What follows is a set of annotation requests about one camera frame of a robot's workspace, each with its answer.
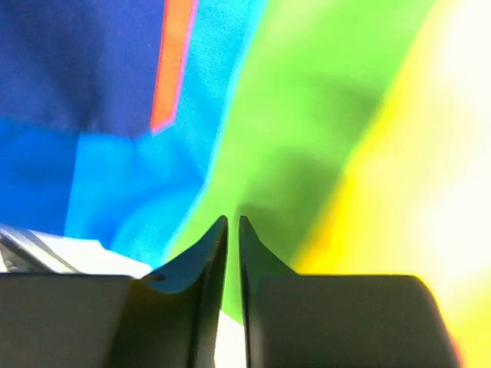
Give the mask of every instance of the yellow fabric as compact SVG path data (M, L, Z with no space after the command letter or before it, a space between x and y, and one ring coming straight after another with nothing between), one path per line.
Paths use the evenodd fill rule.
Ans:
M436 5L296 262L421 277L472 368L491 367L489 10Z

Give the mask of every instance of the orange stripe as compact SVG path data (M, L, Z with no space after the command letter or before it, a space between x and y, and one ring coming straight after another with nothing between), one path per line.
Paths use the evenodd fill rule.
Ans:
M160 62L150 124L152 131L162 128L173 115L193 4L194 0L166 1Z

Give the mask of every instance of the green stripe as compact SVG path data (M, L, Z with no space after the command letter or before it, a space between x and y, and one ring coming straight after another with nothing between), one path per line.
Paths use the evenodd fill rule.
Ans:
M329 198L434 0L269 2L203 200L173 255L220 214L231 234L223 308L241 320L237 221L289 262Z

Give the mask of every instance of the rainbow fabric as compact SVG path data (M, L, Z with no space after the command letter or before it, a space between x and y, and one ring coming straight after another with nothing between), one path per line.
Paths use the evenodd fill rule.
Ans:
M491 366L483 0L0 5L0 222L157 266L247 215L303 273L410 273Z

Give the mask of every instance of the navy blue fabric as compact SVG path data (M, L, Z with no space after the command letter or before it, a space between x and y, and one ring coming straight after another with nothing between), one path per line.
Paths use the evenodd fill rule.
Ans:
M0 223L63 235L77 141L0 119Z
M147 132L163 0L1 0L0 118Z

